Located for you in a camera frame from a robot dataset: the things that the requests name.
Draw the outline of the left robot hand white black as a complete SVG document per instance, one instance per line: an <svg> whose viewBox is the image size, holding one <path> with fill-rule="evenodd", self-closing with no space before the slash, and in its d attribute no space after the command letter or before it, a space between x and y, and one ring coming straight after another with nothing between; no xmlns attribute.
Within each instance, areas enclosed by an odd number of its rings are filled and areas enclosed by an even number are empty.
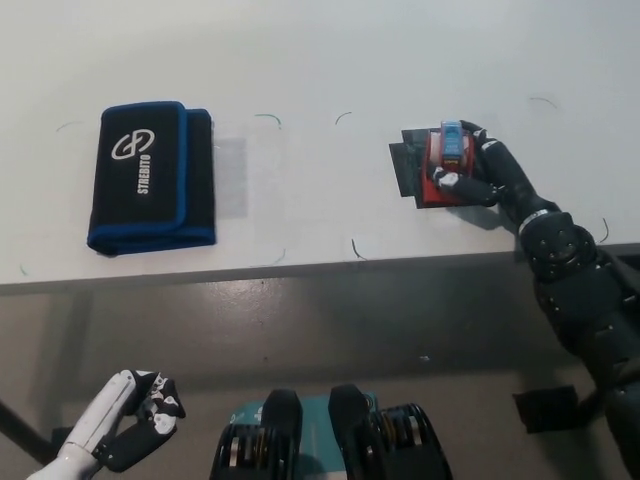
<svg viewBox="0 0 640 480"><path fill-rule="evenodd" d="M66 437L50 464L52 477L124 472L164 445L185 417L174 380L153 371L116 373Z"/></svg>

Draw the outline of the right robot hand black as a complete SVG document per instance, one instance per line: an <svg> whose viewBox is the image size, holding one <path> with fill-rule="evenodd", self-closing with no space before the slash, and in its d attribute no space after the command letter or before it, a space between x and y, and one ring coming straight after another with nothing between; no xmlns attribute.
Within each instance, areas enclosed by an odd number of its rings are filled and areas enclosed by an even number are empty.
<svg viewBox="0 0 640 480"><path fill-rule="evenodd" d="M499 204L507 218L518 228L530 223L530 218L560 211L555 203L538 195L502 141L472 122L462 120L461 127L473 137L476 171L469 176L447 171L442 166L428 166L428 177L437 189L485 207Z"/></svg>

